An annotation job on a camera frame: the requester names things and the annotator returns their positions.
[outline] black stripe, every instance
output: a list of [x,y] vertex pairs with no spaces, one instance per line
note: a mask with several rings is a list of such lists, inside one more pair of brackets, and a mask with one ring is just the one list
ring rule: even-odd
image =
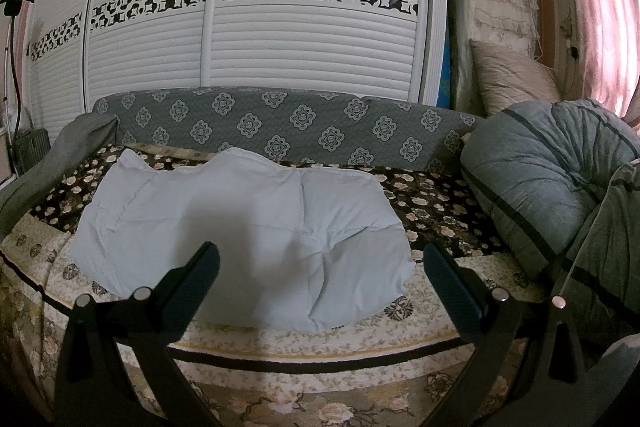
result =
[[600,109],[600,110],[604,109],[604,107],[602,107],[602,104],[600,104],[600,102],[596,102],[592,98],[587,98],[586,101],[589,102],[591,105],[593,105],[593,107],[595,107],[596,109]]
[[612,124],[610,124],[609,122],[605,121],[604,118],[602,117],[602,115],[598,114],[593,109],[590,109],[588,107],[582,107],[581,105],[576,105],[575,107],[577,107],[578,109],[581,109],[581,110],[584,110],[584,111],[588,112],[592,116],[595,116],[596,119],[601,124],[603,124],[604,127],[612,130],[613,133],[616,136],[618,136],[618,138],[620,138],[629,147],[629,149],[631,149],[631,152],[636,155],[636,158],[638,158],[640,156],[640,152],[638,152],[638,149],[636,149],[636,147],[629,141],[629,139],[625,135],[620,133],[620,131],[618,129],[613,127]]
[[[565,258],[562,261],[562,269],[564,269],[566,272],[569,272],[573,264],[573,261]],[[627,308],[620,297],[616,297],[615,295],[613,295],[613,293],[603,287],[600,284],[600,280],[592,273],[585,270],[584,268],[576,266],[571,272],[571,279],[575,279],[577,282],[587,286],[587,288],[592,290],[598,296],[598,299],[600,299],[600,302],[602,302],[602,304],[604,304],[607,308],[615,311],[621,319],[634,327],[636,330],[640,330],[640,314]]]
[[574,176],[572,175],[572,168],[564,160],[562,155],[558,152],[558,149],[556,149],[555,147],[552,147],[551,144],[546,139],[546,137],[538,129],[533,127],[529,120],[527,120],[522,115],[516,113],[514,110],[511,110],[511,109],[503,109],[502,112],[510,116],[511,118],[513,118],[513,120],[517,121],[519,124],[526,127],[527,130],[531,134],[533,134],[538,139],[538,141],[542,143],[542,145],[544,145],[546,149],[556,158],[556,161],[561,166],[562,170],[564,170],[564,173],[567,174],[567,176],[571,177],[572,182],[574,182],[575,185],[579,185],[582,188],[582,190],[584,190],[591,197],[594,203],[596,204],[600,203],[600,198],[597,197],[597,195],[589,188],[587,184],[585,184],[581,180],[576,180],[574,178]]
[[[27,285],[42,295],[43,300],[53,308],[57,309],[67,317],[71,315],[71,309],[63,303],[56,301],[54,298],[46,295],[44,288],[31,280],[27,274],[23,273],[18,266],[10,261],[0,250],[0,257],[6,265],[10,267],[15,274]],[[125,339],[118,339],[119,344],[128,345]],[[402,353],[393,353],[391,355],[380,355],[379,357],[369,357],[366,359],[356,360],[338,360],[337,362],[271,362],[270,360],[240,360],[229,357],[220,357],[210,353],[202,353],[198,351],[187,351],[179,347],[168,347],[169,354],[175,360],[191,363],[203,363],[214,367],[222,367],[224,369],[235,369],[240,371],[253,371],[258,373],[284,373],[286,375],[305,375],[305,374],[321,374],[321,373],[340,373],[341,371],[355,371],[357,369],[370,369],[373,367],[385,367],[396,363],[408,362],[409,360],[417,360],[436,353],[441,353],[455,347],[465,346],[467,343],[459,337],[442,341],[429,346],[417,347],[403,351]]]
[[509,203],[504,201],[498,194],[492,191],[489,187],[484,185],[479,179],[477,179],[471,172],[469,172],[465,166],[460,165],[461,170],[465,173],[466,177],[471,181],[478,190],[484,194],[484,197],[491,201],[495,206],[500,208],[507,217],[513,220],[516,225],[529,237],[530,241],[538,248],[538,251],[543,255],[548,263],[551,263],[556,257],[556,252],[546,242],[546,239],[542,237],[540,232],[524,217],[519,211],[513,208]]
[[22,282],[24,282],[27,286],[31,287],[33,290],[36,290],[36,292],[42,295],[42,300],[45,301],[49,306],[57,309],[60,313],[62,313],[63,315],[66,315],[67,317],[71,314],[71,309],[67,308],[64,304],[56,301],[54,298],[48,296],[45,293],[42,285],[36,283],[26,273],[23,273],[22,270],[20,270],[20,268],[16,264],[14,264],[7,256],[5,256],[2,250],[0,250],[0,257],[2,257],[2,260],[4,261],[4,263],[9,268],[11,268],[11,270],[14,271],[14,273],[20,278],[20,280],[22,280]]
[[611,182],[611,186],[612,187],[625,187],[627,192],[640,192],[640,187],[638,187],[637,185],[634,185],[633,182],[628,182],[626,180],[623,180],[622,178],[619,178],[617,180],[613,180]]

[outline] patterned headboard cover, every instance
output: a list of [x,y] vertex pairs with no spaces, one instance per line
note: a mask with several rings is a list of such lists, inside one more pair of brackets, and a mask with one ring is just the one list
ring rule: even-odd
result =
[[192,87],[112,94],[121,143],[240,147],[292,162],[455,172],[477,116],[384,98],[295,89]]

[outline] gray comforter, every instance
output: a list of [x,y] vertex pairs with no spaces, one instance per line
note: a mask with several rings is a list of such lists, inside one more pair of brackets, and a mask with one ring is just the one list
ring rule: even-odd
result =
[[545,273],[580,333],[640,331],[640,139],[593,100],[512,105],[481,122],[465,179],[527,275]]
[[81,114],[64,127],[40,163],[0,190],[0,242],[22,214],[44,200],[66,172],[115,140],[117,124],[113,115]]

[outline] white pillow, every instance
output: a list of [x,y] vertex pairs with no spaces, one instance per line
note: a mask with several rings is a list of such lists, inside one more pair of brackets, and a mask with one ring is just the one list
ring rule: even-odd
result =
[[276,165],[238,148],[156,171],[122,153],[82,213],[79,269],[127,298],[204,241],[220,273],[194,318],[317,333],[381,312],[414,271],[402,222],[368,172]]
[[499,44],[469,43],[487,116],[517,102],[562,101],[555,74],[539,62]]

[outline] white wardrobe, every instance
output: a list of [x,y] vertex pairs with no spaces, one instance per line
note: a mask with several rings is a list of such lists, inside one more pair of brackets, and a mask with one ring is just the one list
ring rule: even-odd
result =
[[435,104],[446,0],[36,0],[24,76],[54,139],[95,100],[196,86]]

